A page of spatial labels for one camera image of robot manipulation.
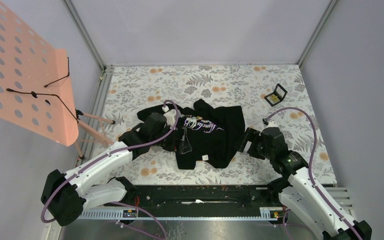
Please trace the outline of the black floral t-shirt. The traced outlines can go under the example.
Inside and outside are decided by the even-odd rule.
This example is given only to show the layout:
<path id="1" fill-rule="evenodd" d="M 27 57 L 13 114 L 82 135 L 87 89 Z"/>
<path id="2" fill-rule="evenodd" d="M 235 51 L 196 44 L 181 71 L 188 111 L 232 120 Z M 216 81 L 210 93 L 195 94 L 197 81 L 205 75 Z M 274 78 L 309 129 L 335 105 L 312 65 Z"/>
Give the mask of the black floral t-shirt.
<path id="1" fill-rule="evenodd" d="M 141 121 L 132 130 L 123 133 L 118 141 L 127 146 L 152 143 L 165 150 L 165 138 L 171 134 L 170 126 L 163 123 L 164 105 L 156 105 L 140 110 L 137 118 Z M 180 107 L 167 104 L 170 110 L 181 113 L 176 127 L 186 127 L 192 151 L 180 154 L 176 149 L 175 159 L 181 170 L 193 170 L 197 161 L 204 161 L 214 168 L 224 169 L 235 156 L 236 143 L 245 133 L 245 120 L 242 107 L 212 107 L 203 99 L 194 102 L 193 107 Z"/>

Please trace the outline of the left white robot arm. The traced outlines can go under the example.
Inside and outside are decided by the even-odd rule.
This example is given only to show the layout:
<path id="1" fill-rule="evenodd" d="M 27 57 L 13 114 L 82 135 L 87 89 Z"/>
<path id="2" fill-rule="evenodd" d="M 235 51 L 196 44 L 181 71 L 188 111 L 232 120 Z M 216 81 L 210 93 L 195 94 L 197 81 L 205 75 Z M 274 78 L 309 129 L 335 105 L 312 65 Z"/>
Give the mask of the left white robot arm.
<path id="1" fill-rule="evenodd" d="M 129 181 L 117 179 L 100 185 L 96 181 L 147 153 L 152 146 L 172 147 L 174 142 L 170 138 L 181 115 L 175 109 L 164 114 L 152 113 L 97 157 L 66 172 L 56 169 L 49 173 L 40 199 L 44 205 L 41 220 L 56 221 L 63 227 L 74 222 L 86 209 L 110 202 L 132 204 L 135 192 L 126 186 Z"/>

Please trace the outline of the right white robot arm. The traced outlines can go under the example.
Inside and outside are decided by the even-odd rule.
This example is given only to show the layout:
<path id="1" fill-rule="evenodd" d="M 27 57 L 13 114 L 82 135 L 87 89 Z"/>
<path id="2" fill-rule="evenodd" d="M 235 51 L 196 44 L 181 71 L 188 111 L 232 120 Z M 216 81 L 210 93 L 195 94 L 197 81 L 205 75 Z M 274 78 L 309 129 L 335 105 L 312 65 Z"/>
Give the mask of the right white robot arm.
<path id="1" fill-rule="evenodd" d="M 310 175 L 310 166 L 296 151 L 290 150 L 278 127 L 262 131 L 247 128 L 238 151 L 268 160 L 280 178 L 269 183 L 267 201 L 284 205 L 295 213 L 319 240 L 370 240 L 372 228 L 357 221 L 340 206 L 324 186 Z"/>

